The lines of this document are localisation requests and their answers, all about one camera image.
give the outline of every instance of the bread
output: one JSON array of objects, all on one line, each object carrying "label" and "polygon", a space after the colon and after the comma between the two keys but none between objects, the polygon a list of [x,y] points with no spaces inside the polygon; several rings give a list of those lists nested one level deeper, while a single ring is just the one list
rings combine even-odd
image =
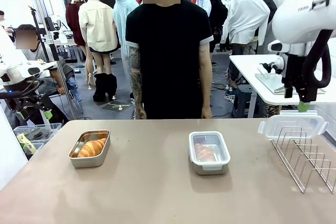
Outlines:
[{"label": "bread", "polygon": [[216,161],[214,152],[210,148],[202,144],[195,144],[194,147],[195,147],[196,158],[198,161],[201,161],[201,162]]},{"label": "bread", "polygon": [[105,145],[106,138],[88,141],[78,153],[77,157],[94,157],[101,153]]}]

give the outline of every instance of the wire rack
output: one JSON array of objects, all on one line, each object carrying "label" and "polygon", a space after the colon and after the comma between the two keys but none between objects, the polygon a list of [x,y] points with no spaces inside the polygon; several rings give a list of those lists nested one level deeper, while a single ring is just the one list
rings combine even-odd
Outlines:
[{"label": "wire rack", "polygon": [[301,127],[283,127],[278,138],[271,142],[302,193],[306,192],[313,173],[334,193],[336,168],[331,167],[331,161],[326,159],[325,153],[319,152],[318,145],[307,138]]}]

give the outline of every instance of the tattooed arm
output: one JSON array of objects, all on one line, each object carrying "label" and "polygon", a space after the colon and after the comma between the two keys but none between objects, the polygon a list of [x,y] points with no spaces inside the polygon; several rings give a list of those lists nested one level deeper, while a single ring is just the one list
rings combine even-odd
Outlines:
[{"label": "tattooed arm", "polygon": [[209,43],[200,45],[199,49],[199,75],[203,94],[202,118],[212,118],[210,109],[210,92],[212,84],[212,66],[210,60]]},{"label": "tattooed arm", "polygon": [[135,119],[146,119],[147,115],[142,106],[142,73],[140,67],[140,51],[137,47],[130,47],[131,83],[135,99]]}]

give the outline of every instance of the black jacket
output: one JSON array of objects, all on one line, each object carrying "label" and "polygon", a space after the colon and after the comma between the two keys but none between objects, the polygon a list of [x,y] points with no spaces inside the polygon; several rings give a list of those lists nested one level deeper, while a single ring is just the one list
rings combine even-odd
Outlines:
[{"label": "black jacket", "polygon": [[269,17],[268,17],[268,22],[270,23],[274,17],[275,12],[277,11],[277,6],[273,0],[263,0],[263,1],[265,2],[265,4],[268,6],[270,10]]},{"label": "black jacket", "polygon": [[211,12],[209,16],[210,26],[212,32],[220,29],[227,18],[227,8],[223,5],[221,0],[210,0]]}]

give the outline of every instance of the dark red sweater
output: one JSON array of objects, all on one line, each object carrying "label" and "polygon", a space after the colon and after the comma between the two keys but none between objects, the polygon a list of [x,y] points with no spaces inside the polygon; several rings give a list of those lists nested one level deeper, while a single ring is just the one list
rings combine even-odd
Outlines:
[{"label": "dark red sweater", "polygon": [[70,30],[73,32],[73,39],[78,46],[85,46],[85,41],[79,27],[78,11],[82,3],[69,4],[66,11],[66,19]]}]

